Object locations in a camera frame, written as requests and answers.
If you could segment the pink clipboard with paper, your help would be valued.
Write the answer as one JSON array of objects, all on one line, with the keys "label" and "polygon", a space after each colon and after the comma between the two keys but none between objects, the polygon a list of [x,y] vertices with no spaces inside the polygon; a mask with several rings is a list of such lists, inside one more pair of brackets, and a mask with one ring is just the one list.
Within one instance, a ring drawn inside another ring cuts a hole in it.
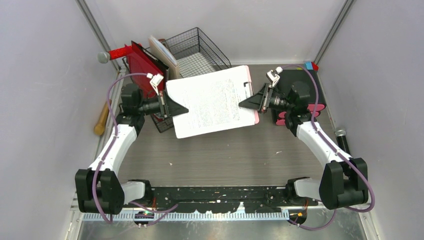
[{"label": "pink clipboard with paper", "polygon": [[178,139],[259,123],[257,111],[239,106],[253,95],[247,65],[170,80],[166,91],[172,100],[188,109],[172,118]]}]

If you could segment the red notebook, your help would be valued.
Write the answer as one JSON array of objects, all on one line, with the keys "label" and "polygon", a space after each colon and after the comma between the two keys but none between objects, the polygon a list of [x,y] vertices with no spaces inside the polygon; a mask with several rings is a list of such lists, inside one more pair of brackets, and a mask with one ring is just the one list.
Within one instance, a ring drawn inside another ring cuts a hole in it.
[{"label": "red notebook", "polygon": [[[126,56],[130,73],[163,75],[164,79],[157,87],[159,91],[163,90],[164,82],[168,79],[169,67],[165,65],[161,60],[157,59],[144,47],[142,47],[141,44],[132,41],[130,47],[132,49],[132,52]],[[157,93],[150,84],[150,78],[147,78],[144,75],[134,75],[131,78],[133,82],[137,84],[138,87],[142,90],[144,98],[152,98],[157,95]]]}]

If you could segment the black pink drawer cabinet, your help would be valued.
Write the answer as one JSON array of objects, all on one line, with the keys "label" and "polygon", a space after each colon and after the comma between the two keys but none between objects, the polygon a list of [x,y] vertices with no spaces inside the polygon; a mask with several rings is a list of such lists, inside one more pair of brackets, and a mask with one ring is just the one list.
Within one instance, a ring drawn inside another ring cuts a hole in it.
[{"label": "black pink drawer cabinet", "polygon": [[302,69],[287,69],[283,70],[279,76],[280,80],[276,90],[282,94],[283,98],[297,96],[302,104],[308,105],[307,109],[310,112],[316,107],[315,117],[318,117],[327,107],[317,71],[305,72]]}]

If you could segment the beige folder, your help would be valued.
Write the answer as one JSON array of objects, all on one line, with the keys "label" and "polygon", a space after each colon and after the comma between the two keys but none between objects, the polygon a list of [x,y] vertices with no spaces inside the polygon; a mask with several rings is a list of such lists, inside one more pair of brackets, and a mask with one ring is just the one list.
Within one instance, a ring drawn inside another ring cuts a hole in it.
[{"label": "beige folder", "polygon": [[180,66],[174,55],[157,38],[150,36],[148,38],[150,52],[169,68],[169,79],[175,80],[181,78]]}]

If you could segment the black wire mesh organizer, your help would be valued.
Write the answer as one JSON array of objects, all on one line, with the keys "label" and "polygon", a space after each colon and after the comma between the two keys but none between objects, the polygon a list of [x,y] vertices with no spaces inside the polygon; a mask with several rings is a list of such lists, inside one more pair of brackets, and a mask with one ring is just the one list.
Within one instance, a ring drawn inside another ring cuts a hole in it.
[{"label": "black wire mesh organizer", "polygon": [[[180,78],[194,77],[232,67],[227,56],[198,27],[168,39],[159,39],[159,41],[175,57],[180,70]],[[135,54],[131,53],[128,57],[125,56],[122,62],[128,73],[148,73],[147,70],[142,70]],[[142,89],[145,98],[157,96],[149,81],[146,82],[145,77],[133,76],[130,78]],[[163,118],[157,114],[150,115],[150,117],[159,133],[174,127],[172,118]]]}]

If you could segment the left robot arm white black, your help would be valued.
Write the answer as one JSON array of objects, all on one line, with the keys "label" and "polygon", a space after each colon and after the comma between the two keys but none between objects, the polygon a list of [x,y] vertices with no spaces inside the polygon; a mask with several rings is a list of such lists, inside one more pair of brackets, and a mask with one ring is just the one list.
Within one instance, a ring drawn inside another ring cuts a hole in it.
[{"label": "left robot arm white black", "polygon": [[189,112],[166,90],[145,98],[135,83],[122,88],[119,108],[112,133],[99,156],[87,169],[79,169],[75,174],[78,208],[82,213],[118,215],[125,205],[134,201],[148,207],[154,199],[150,182],[136,179],[120,183],[118,173],[122,162],[138,138],[145,116],[175,117]]}]

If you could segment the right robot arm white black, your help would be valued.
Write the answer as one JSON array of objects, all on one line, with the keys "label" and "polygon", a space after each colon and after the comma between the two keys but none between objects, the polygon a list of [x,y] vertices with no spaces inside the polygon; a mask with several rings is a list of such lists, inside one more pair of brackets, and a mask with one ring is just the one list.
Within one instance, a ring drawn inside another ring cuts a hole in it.
[{"label": "right robot arm white black", "polygon": [[300,177],[288,180],[285,198],[299,205],[305,198],[315,199],[327,209],[348,208],[369,200],[366,185],[368,166],[362,158],[352,158],[322,130],[309,109],[310,88],[303,82],[291,85],[287,94],[269,84],[241,101],[242,108],[265,113],[268,109],[284,112],[287,129],[302,141],[323,167],[320,180]]}]

